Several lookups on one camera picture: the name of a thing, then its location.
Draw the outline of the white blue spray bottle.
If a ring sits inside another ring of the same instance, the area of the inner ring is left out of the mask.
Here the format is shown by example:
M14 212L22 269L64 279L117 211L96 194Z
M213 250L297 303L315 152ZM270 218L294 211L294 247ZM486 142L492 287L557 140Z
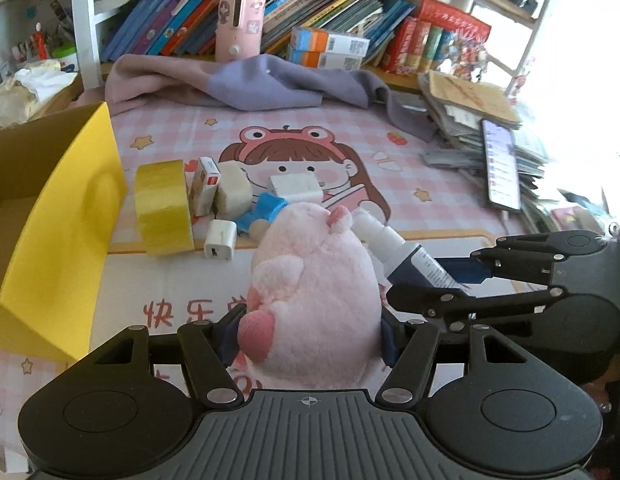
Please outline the white blue spray bottle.
M395 229L385 226L363 208L353 211L352 218L353 233L383 264L383 273L391 285L462 287L416 240L404 240Z

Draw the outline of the pink plush pig toy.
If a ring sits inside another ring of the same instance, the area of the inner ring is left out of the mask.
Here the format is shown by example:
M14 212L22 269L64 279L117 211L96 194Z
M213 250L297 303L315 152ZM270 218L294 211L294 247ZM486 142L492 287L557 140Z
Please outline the pink plush pig toy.
M289 205L252 257L237 342L269 389L359 388L380 367L379 284L350 211Z

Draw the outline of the white eraser block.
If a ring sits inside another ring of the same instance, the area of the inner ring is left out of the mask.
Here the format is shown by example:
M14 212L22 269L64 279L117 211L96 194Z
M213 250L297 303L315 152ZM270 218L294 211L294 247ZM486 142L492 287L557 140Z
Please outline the white eraser block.
M238 162L220 162L220 181L214 196L215 214L222 220L234 220L252 206L252 186Z

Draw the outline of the yellow tape roll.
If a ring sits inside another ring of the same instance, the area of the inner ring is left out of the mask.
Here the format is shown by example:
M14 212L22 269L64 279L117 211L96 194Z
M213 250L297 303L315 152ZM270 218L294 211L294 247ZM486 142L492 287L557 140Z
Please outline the yellow tape roll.
M136 227L145 252L166 256L195 249L182 159L139 166L134 180Z

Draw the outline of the white red small box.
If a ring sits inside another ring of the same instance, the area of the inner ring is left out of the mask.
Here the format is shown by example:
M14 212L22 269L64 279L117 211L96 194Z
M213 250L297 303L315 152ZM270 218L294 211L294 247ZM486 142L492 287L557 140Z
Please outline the white red small box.
M211 213L220 180L221 172L215 161L208 156L199 157L189 190L189 206L194 217Z

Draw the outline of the smartphone with lit screen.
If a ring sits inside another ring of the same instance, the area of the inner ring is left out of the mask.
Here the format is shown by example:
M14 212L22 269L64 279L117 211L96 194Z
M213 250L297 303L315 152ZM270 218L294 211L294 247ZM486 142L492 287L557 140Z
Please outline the smartphone with lit screen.
M516 144L512 132L492 120L481 120L486 197L498 209L521 209Z

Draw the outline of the white square power plug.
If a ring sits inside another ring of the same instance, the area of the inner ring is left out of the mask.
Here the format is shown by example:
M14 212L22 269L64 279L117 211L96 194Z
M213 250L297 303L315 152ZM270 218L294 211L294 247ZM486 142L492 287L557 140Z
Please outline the white square power plug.
M207 259L232 260L237 240L234 221L214 219L209 223L203 251Z

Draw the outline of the stack of papers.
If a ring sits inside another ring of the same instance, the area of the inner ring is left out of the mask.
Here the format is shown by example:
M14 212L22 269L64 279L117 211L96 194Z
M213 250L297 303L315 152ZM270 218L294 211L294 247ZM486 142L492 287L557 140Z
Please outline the stack of papers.
M447 157L443 155L427 156L428 164L459 170L470 181L485 186L482 117L470 112L470 110L437 101L430 92L427 75L420 74L417 76L417 80L429 117L437 125L440 136L452 148L461 152L460 155ZM557 231L557 224L550 218L549 212L538 198L538 184L544 177L544 166L548 162L545 148L538 140L529 141L520 129L512 129L512 137L515 142L522 200L522 222L532 233Z

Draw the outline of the pink cartoon table mat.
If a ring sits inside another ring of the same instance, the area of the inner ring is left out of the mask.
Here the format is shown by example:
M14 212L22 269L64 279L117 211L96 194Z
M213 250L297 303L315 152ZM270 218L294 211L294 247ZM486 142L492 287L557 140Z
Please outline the pink cartoon table mat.
M481 191L451 170L427 166L429 145L393 127L380 107L358 110L334 102L318 108L242 113L155 101L112 117L108 139L118 148L124 177L166 160L193 172L200 157L232 160L256 193L275 174L316 177L328 208L363 207L432 255L463 256L502 234L519 234L519 217L503 219ZM193 321L220 318L246 297L252 244L237 242L229 261L201 250L150 257L127 197L109 230L108 258L96 288L91 344L139 324L154 334Z

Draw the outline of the white charger adapter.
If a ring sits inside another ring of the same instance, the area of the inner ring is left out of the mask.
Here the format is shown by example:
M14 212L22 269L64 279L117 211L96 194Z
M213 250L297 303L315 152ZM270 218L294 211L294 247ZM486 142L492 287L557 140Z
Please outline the white charger adapter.
M279 198L283 198L289 204L320 204L324 198L319 181L311 172L273 174L270 177L269 192Z

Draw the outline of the purple pink cloth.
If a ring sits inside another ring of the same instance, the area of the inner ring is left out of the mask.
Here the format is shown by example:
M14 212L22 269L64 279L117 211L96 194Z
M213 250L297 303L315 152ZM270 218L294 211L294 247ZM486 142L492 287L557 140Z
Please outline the purple pink cloth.
M363 110L383 104L390 124L400 130L426 142L436 132L426 114L406 108L368 70L320 70L269 54L229 63L127 54L112 65L103 96L115 114L153 98L242 112L319 107L326 99Z

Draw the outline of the lower orange blue box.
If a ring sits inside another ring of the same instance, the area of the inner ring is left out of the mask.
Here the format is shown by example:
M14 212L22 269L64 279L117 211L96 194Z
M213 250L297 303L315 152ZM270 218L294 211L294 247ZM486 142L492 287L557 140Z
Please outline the lower orange blue box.
M286 58L293 64L318 68L319 70L359 70L362 66L362 59L358 56L331 53L331 52L309 52L288 48Z

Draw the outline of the orange blue box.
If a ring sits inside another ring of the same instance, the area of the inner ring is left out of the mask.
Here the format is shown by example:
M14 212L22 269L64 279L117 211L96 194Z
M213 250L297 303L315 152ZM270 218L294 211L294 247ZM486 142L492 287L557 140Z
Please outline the orange blue box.
M340 32L329 32L312 27L295 27L290 36L290 47L302 52L349 54L364 58L369 40Z
M362 59L358 56L331 53L331 52L309 52L288 48L286 58L293 64L318 68L319 70L359 70L362 66Z

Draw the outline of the crumpled white paper bag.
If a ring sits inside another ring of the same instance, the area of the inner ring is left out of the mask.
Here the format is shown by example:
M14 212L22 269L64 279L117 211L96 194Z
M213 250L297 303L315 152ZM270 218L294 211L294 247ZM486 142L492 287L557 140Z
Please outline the crumpled white paper bag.
M64 72L57 60L27 63L0 84L0 127L28 122L77 76Z

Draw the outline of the pink cartoon pencil holder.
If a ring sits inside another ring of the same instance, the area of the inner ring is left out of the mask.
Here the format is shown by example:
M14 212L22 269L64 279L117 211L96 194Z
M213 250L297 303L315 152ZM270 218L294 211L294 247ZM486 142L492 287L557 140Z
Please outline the pink cartoon pencil holder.
M229 63L260 54L267 0L220 0L215 60Z

